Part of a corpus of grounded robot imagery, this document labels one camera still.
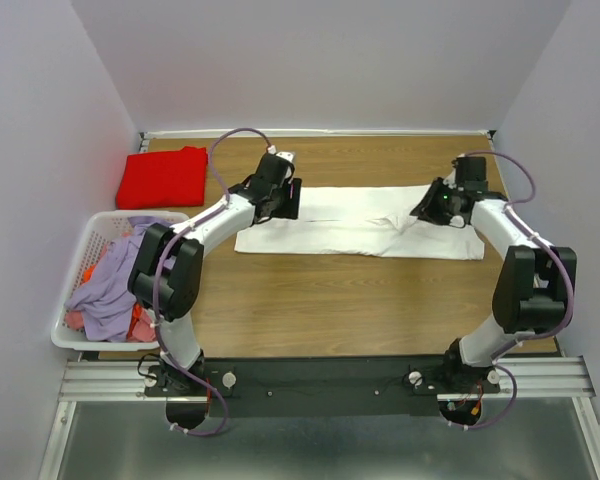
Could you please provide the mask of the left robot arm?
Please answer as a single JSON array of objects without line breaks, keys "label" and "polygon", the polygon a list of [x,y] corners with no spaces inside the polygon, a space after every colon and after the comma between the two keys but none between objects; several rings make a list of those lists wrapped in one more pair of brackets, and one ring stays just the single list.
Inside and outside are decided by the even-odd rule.
[{"label": "left robot arm", "polygon": [[145,231],[128,290],[152,312],[162,371],[181,395],[205,388],[203,353],[190,312],[199,295],[205,257],[237,233],[271,219],[295,220],[302,180],[293,152],[267,150],[255,171],[213,206],[172,226]]}]

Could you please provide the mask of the white t-shirt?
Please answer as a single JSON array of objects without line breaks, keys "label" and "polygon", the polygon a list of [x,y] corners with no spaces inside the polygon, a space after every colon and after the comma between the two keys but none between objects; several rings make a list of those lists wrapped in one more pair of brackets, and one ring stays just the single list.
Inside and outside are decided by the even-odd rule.
[{"label": "white t-shirt", "polygon": [[410,215],[428,187],[304,187],[296,220],[273,219],[237,234],[247,254],[352,254],[477,260],[485,245],[469,226],[436,226]]}]

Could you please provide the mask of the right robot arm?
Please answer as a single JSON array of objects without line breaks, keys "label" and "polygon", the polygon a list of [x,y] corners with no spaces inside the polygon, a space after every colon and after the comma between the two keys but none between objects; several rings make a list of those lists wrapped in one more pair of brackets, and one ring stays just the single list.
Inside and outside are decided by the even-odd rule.
[{"label": "right robot arm", "polygon": [[515,212],[515,201],[490,189],[483,152],[463,154],[436,178],[411,216],[436,226],[473,227],[503,260],[489,317],[456,339],[428,378],[460,392],[484,381],[496,361],[520,344],[557,335],[573,317],[577,255],[557,247]]}]

